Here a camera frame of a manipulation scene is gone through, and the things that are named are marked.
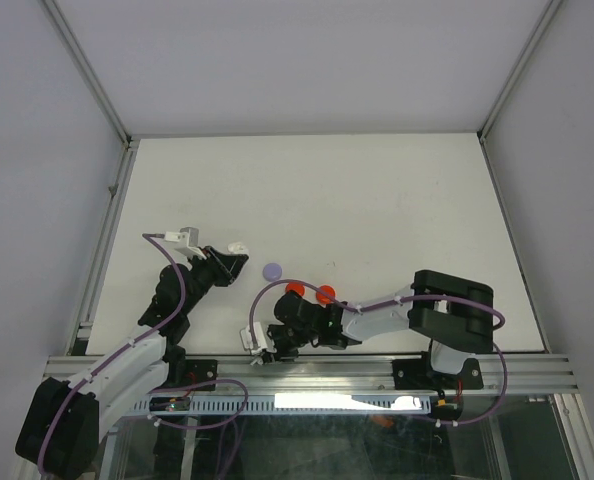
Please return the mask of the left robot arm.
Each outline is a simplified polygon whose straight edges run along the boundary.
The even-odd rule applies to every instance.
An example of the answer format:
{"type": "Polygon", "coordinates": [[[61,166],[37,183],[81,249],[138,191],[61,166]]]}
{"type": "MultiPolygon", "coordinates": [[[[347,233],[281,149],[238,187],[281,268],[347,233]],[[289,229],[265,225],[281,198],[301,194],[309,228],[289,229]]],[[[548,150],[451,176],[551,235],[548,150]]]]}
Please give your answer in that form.
{"type": "Polygon", "coordinates": [[[37,387],[18,435],[16,454],[43,474],[80,477],[117,421],[147,393],[175,388],[186,377],[189,314],[213,288],[230,286],[249,256],[211,246],[187,264],[169,262],[158,275],[150,304],[128,337],[88,368],[37,387]]]}

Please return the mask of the purple earbud case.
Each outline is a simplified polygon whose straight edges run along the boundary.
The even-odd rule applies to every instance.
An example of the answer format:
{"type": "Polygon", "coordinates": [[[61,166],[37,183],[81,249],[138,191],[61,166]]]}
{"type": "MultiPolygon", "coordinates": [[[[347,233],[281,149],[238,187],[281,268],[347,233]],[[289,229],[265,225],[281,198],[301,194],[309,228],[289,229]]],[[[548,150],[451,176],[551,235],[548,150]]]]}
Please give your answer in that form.
{"type": "Polygon", "coordinates": [[[262,276],[268,282],[274,282],[282,278],[283,269],[275,262],[267,263],[262,269],[262,276]]]}

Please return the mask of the white earbud case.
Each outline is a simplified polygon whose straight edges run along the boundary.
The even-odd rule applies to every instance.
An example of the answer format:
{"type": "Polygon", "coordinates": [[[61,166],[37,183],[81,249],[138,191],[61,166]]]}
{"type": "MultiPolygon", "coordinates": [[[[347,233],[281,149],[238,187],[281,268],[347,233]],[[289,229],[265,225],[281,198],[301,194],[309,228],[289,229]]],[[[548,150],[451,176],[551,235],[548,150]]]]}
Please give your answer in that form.
{"type": "Polygon", "coordinates": [[[242,242],[230,243],[227,249],[231,254],[247,255],[249,253],[248,248],[242,242]]]}

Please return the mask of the orange earbud case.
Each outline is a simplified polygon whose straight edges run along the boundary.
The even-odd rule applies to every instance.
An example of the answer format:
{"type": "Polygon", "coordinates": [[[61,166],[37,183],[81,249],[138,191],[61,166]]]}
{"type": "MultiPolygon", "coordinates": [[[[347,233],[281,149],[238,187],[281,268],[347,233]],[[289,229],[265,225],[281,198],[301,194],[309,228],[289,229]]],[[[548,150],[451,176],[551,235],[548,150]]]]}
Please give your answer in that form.
{"type": "Polygon", "coordinates": [[[316,299],[321,305],[328,305],[336,300],[336,292],[330,285],[321,285],[316,292],[316,299]]]}
{"type": "Polygon", "coordinates": [[[285,292],[293,292],[299,296],[304,296],[305,286],[302,283],[291,281],[286,284],[285,292]]]}

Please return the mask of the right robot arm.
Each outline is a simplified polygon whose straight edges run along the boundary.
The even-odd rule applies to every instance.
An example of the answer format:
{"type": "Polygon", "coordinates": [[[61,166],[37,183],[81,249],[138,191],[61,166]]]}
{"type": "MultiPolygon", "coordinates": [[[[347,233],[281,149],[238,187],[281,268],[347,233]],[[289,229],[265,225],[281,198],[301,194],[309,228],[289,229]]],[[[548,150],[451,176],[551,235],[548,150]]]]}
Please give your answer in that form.
{"type": "Polygon", "coordinates": [[[266,328],[254,321],[255,353],[264,363],[291,361],[307,345],[344,350],[376,337],[412,331],[430,340],[425,378],[436,387],[456,380],[466,359],[493,351],[494,332],[505,319],[493,308],[493,289],[433,270],[419,270],[412,284],[385,297],[352,303],[328,286],[300,280],[286,285],[266,328]]]}

